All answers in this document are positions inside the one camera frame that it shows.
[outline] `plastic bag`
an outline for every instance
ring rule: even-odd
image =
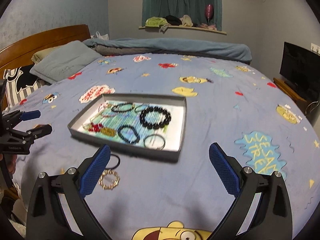
[[[101,36],[100,32],[96,32],[96,36],[97,36],[97,38],[105,40],[105,41],[109,40],[109,35],[108,34]]]

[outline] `person's hand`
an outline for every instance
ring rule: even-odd
[[[16,161],[17,161],[18,156],[16,154],[11,155],[11,156],[12,156],[11,157],[12,159],[11,159],[10,163],[7,165],[7,168],[8,168],[9,173],[14,174],[16,172]]]

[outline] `silver bolt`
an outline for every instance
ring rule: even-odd
[[[244,167],[243,170],[247,174],[250,174],[252,172],[252,169],[250,167]]]
[[[40,172],[40,173],[39,173],[39,178],[40,178],[40,179],[44,178],[44,176],[45,176],[45,172]]]
[[[75,174],[76,173],[76,169],[75,168],[70,168],[68,170],[68,174],[72,175],[72,174]]]
[[[275,175],[276,175],[277,177],[281,177],[281,176],[282,176],[281,172],[279,172],[279,171],[275,171]]]

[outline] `headboard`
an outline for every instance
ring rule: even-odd
[[[5,69],[33,64],[31,57],[37,51],[86,39],[90,39],[89,28],[82,24],[48,30],[17,41],[0,51],[0,78],[3,78]],[[2,110],[7,106],[5,99]]]

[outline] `window sill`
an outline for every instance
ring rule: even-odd
[[[147,27],[147,29],[155,29],[156,27]],[[219,34],[223,34],[223,35],[227,35],[226,32],[221,32],[221,31],[216,31],[216,30],[208,30],[205,28],[199,28],[199,27],[188,27],[188,26],[174,26],[174,25],[170,25],[168,26],[168,28],[172,29],[191,29],[191,30],[198,30],[198,31],[204,31],[204,32],[212,32],[212,33],[219,33]],[[145,26],[139,26],[139,30],[140,29],[146,29]]]

